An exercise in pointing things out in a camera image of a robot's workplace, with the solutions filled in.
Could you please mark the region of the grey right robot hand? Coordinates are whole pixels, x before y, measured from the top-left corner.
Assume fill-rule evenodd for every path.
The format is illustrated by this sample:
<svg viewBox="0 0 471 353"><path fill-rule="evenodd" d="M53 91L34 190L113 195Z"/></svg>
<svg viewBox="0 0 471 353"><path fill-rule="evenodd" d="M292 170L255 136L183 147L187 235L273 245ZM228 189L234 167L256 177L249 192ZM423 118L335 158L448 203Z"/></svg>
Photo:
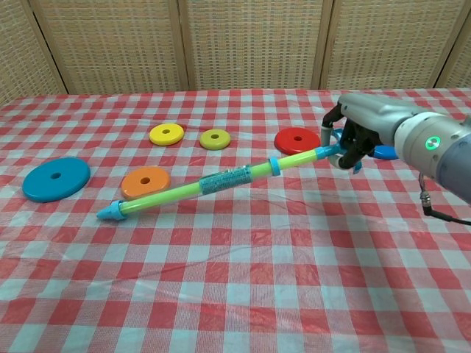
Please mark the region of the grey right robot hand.
<svg viewBox="0 0 471 353"><path fill-rule="evenodd" d="M376 146L394 145L394 135L401 123L424 111L414 103L388 96L344 93L322 119L321 145L330 144L333 125L346 118L339 139L341 151L328 160L339 169L358 170L362 158L372 156Z"/></svg>

